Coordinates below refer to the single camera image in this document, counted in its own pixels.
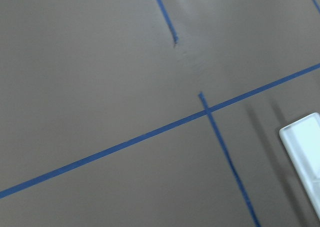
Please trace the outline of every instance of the gray floor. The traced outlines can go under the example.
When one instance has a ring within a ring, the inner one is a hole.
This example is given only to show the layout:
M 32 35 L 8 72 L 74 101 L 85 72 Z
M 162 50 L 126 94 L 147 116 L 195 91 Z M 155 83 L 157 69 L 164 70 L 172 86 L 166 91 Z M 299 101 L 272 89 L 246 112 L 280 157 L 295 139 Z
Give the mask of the gray floor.
M 0 0 L 0 190 L 320 63 L 311 0 Z M 278 130 L 320 71 L 214 113 L 264 227 L 319 220 Z M 254 226 L 206 117 L 0 200 L 3 227 Z

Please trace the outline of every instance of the white plastic tray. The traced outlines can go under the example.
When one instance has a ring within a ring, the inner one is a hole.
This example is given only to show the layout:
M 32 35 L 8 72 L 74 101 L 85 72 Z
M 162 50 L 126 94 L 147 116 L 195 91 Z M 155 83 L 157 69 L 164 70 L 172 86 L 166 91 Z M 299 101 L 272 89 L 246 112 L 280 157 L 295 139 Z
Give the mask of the white plastic tray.
M 279 134 L 320 219 L 320 114 L 289 124 Z

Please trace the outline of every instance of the white device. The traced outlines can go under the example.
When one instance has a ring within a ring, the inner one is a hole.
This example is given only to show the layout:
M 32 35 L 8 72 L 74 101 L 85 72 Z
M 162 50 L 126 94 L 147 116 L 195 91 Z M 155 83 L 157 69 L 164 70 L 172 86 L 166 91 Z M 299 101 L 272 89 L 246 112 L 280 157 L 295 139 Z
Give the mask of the white device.
M 287 125 L 279 135 L 320 219 L 320 114 Z

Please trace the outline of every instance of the white rectangular object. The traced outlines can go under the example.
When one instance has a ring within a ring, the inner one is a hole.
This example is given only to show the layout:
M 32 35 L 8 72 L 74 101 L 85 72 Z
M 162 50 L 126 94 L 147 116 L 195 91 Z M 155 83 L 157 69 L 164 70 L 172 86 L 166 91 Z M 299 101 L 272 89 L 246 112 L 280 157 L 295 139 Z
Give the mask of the white rectangular object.
M 279 134 L 320 219 L 320 114 L 289 124 Z

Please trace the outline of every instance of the white object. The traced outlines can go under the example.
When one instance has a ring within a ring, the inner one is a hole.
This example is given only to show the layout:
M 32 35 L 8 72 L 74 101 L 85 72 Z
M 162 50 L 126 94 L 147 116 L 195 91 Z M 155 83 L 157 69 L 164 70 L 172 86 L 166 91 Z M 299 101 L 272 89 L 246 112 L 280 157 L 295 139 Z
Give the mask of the white object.
M 289 124 L 279 134 L 320 219 L 320 114 Z

